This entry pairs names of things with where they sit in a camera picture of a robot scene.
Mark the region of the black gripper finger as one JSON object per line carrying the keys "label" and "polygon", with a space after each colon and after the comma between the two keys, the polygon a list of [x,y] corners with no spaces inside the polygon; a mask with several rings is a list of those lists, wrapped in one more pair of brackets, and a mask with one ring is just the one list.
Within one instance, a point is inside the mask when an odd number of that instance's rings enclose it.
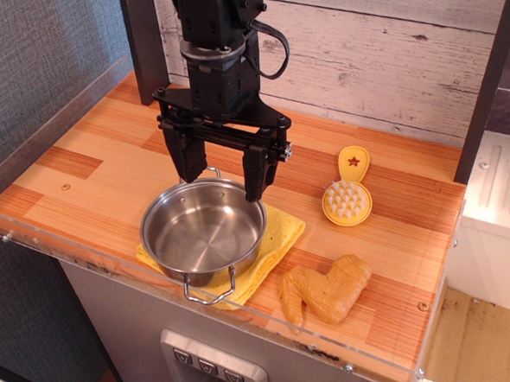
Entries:
{"label": "black gripper finger", "polygon": [[176,172],[191,183],[207,167],[204,141],[194,134],[193,127],[181,128],[169,122],[161,122],[160,127]]}
{"label": "black gripper finger", "polygon": [[271,148],[251,147],[244,151],[245,197],[248,201],[259,201],[277,173],[277,152]]}

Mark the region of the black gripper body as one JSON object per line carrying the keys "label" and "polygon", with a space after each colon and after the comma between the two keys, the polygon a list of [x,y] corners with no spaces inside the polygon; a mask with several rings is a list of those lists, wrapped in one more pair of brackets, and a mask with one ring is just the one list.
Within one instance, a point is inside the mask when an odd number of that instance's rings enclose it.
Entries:
{"label": "black gripper body", "polygon": [[193,127],[205,150],[207,143],[242,154],[251,147],[265,147],[277,152],[279,162],[288,161],[290,119],[259,97],[260,80],[267,74],[259,65],[258,32],[245,31],[228,45],[215,48],[196,47],[191,41],[180,45],[187,62],[188,88],[154,91],[160,104],[159,127],[161,122]]}

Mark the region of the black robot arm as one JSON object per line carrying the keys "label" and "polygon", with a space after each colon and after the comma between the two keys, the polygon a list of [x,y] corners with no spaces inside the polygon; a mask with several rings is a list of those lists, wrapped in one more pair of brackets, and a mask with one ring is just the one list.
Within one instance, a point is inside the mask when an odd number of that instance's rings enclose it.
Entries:
{"label": "black robot arm", "polygon": [[207,168],[206,144],[243,153],[245,197],[259,201],[277,165],[291,156],[290,118],[259,97],[260,80],[280,77],[260,68],[258,35],[290,49],[286,37],[257,19],[265,0],[172,0],[182,26],[181,56],[188,88],[160,87],[159,127],[180,178],[190,183]]}

